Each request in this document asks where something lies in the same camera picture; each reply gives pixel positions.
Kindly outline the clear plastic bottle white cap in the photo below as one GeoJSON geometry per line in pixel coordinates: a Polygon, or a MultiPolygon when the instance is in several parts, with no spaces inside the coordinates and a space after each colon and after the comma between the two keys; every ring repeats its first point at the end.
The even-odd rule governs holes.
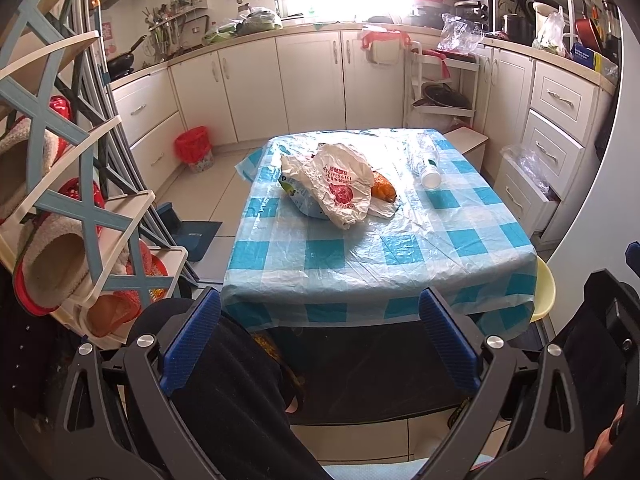
{"type": "Polygon", "coordinates": [[[424,188],[434,190],[442,184],[442,174],[439,170],[438,159],[434,154],[416,158],[413,165],[414,173],[424,188]]]}

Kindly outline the orange peel large piece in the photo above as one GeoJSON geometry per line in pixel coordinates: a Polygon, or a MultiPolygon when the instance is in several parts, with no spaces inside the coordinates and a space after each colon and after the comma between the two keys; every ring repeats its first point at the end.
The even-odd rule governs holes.
{"type": "Polygon", "coordinates": [[[371,188],[371,195],[378,200],[384,200],[386,203],[393,203],[396,200],[397,194],[390,181],[377,171],[373,173],[373,177],[374,182],[371,188]]]}

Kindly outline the blue dustpan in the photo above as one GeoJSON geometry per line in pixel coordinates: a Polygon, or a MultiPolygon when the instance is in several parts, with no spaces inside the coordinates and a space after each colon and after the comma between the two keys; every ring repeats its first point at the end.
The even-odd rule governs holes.
{"type": "Polygon", "coordinates": [[[219,221],[181,220],[172,203],[163,203],[156,211],[176,244],[188,251],[189,262],[199,262],[204,258],[222,226],[219,221]]]}

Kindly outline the red lined small trash bin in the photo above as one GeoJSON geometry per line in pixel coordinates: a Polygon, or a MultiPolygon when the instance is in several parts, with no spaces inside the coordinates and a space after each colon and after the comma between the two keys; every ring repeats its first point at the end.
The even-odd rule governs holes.
{"type": "Polygon", "coordinates": [[[177,136],[174,150],[178,159],[193,172],[202,172],[213,166],[213,147],[204,126],[192,128],[177,136]]]}

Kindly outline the clear plastic bag on rack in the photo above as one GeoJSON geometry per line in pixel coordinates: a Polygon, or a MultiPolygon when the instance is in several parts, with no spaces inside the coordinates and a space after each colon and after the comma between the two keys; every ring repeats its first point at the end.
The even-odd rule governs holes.
{"type": "Polygon", "coordinates": [[[479,24],[449,13],[442,14],[442,32],[437,49],[455,54],[470,55],[485,38],[484,30],[479,24]]]}

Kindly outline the open white drawer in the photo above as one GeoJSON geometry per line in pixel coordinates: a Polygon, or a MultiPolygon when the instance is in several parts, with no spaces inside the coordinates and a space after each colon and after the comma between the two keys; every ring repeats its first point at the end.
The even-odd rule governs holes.
{"type": "Polygon", "coordinates": [[[529,237],[544,232],[559,205],[506,155],[502,158],[494,190],[529,237]]]}

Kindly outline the black wok on stove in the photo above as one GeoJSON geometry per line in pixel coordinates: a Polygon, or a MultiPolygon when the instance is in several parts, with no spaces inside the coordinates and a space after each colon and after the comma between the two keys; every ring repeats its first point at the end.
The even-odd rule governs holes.
{"type": "Polygon", "coordinates": [[[111,80],[116,80],[131,72],[132,66],[134,66],[134,51],[143,44],[144,40],[145,35],[142,35],[128,51],[107,62],[108,76],[110,76],[111,80]]]}

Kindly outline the white red printed plastic bag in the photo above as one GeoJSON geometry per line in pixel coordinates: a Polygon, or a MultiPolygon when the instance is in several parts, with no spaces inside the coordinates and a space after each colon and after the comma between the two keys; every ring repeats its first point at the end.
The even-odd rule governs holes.
{"type": "Polygon", "coordinates": [[[312,193],[328,217],[348,230],[369,217],[390,220],[397,205],[371,195],[376,170],[362,155],[345,144],[321,143],[303,155],[283,154],[280,174],[300,182],[312,193]]]}

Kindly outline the blue checkered plastic tablecloth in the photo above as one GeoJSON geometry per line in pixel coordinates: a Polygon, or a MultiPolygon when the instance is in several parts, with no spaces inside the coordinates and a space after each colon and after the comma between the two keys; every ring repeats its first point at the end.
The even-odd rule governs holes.
{"type": "Polygon", "coordinates": [[[413,322],[426,288],[487,335],[511,339],[534,310],[537,256],[485,179],[440,133],[442,184],[420,185],[409,152],[420,131],[311,131],[277,136],[239,163],[250,182],[221,301],[248,330],[413,322]],[[393,218],[348,229],[302,214],[281,188],[281,159],[342,142],[396,190],[393,218]]]}

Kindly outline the yellow plastic bucket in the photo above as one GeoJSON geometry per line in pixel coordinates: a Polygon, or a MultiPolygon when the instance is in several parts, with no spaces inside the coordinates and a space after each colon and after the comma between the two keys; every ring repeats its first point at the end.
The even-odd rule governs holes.
{"type": "Polygon", "coordinates": [[[530,318],[531,323],[536,323],[545,318],[555,304],[556,285],[555,279],[548,264],[537,257],[537,281],[534,293],[534,312],[530,318]]]}

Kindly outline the white plastic bag on counter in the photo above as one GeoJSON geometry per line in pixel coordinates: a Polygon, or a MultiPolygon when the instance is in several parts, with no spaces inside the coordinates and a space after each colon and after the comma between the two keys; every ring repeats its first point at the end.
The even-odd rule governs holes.
{"type": "Polygon", "coordinates": [[[565,58],[563,9],[542,2],[534,3],[533,8],[536,15],[536,34],[532,47],[565,58]]]}

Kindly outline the hanging red lined door bin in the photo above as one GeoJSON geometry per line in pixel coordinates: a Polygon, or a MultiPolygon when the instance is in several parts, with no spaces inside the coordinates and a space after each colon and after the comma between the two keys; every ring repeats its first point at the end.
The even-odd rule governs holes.
{"type": "Polygon", "coordinates": [[[399,62],[411,39],[406,32],[378,27],[364,28],[360,32],[360,42],[370,63],[391,66],[399,62]]]}

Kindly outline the black frying pan on rack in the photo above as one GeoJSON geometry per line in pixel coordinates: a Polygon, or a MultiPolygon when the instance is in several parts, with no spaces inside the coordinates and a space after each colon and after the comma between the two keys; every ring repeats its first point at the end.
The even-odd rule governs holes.
{"type": "Polygon", "coordinates": [[[424,84],[422,96],[436,106],[457,107],[464,110],[472,108],[471,101],[449,84],[424,84]]]}

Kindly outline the clear plastic bag in drawer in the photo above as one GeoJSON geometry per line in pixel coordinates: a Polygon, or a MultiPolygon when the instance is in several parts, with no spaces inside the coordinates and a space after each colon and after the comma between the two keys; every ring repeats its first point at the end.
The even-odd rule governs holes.
{"type": "Polygon", "coordinates": [[[500,153],[503,157],[514,162],[515,166],[520,168],[544,195],[550,196],[553,193],[549,170],[532,148],[524,144],[510,144],[502,148],[500,153]]]}

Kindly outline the white tiered storage rack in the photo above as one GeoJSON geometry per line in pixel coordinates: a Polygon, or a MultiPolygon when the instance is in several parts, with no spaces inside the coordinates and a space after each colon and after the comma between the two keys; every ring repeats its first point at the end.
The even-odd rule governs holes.
{"type": "Polygon", "coordinates": [[[472,127],[480,82],[480,59],[425,47],[412,40],[405,57],[406,128],[441,132],[472,127]]]}

